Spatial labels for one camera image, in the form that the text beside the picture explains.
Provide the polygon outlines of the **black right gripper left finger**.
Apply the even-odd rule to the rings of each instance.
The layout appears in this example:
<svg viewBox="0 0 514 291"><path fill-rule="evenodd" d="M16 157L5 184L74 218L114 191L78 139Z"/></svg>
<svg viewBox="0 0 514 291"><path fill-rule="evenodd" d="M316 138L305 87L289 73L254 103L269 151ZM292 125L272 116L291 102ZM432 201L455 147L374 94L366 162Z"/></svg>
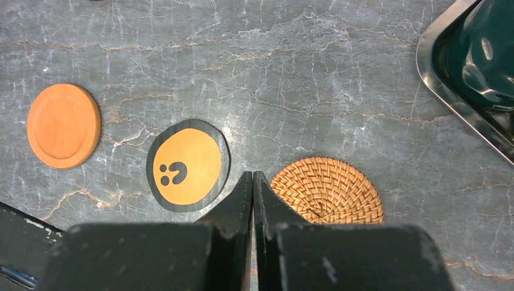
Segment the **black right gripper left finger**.
<svg viewBox="0 0 514 291"><path fill-rule="evenodd" d="M190 223L99 223L71 227L38 290L248 290L251 172Z"/></svg>

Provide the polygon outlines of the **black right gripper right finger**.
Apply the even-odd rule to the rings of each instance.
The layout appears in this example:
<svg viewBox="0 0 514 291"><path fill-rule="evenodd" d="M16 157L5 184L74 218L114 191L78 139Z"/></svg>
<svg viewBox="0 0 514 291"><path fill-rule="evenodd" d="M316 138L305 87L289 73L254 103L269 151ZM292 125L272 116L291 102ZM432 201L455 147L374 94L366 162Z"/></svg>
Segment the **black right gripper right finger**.
<svg viewBox="0 0 514 291"><path fill-rule="evenodd" d="M253 174L260 290L453 290L434 240L410 224L311 224Z"/></svg>

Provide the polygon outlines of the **dark green mug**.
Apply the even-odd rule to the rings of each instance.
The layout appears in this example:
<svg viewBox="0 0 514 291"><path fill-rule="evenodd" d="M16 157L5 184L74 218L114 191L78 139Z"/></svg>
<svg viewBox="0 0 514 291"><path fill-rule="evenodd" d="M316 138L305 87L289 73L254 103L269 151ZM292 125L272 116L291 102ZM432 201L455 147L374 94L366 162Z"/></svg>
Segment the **dark green mug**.
<svg viewBox="0 0 514 291"><path fill-rule="evenodd" d="M447 62L450 79L470 101L513 111L513 1L481 1L457 27Z"/></svg>

